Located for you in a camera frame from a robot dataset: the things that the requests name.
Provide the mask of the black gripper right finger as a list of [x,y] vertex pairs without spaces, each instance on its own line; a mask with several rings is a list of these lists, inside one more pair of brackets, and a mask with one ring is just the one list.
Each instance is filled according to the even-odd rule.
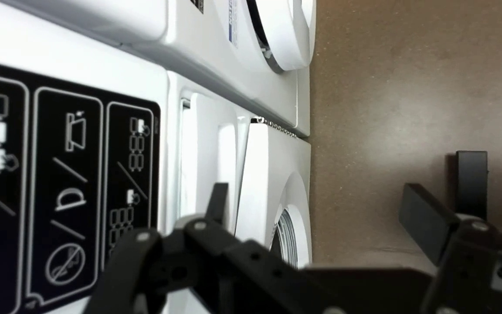
[[456,151],[451,164],[451,210],[420,184],[402,187],[399,224],[434,266],[442,260],[447,241],[463,220],[488,219],[488,154],[484,151]]

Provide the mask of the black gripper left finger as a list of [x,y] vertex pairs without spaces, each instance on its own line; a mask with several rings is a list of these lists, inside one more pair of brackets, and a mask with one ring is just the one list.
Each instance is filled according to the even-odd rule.
[[205,208],[205,220],[221,226],[224,222],[226,203],[228,203],[228,185],[216,184],[212,187],[212,192]]

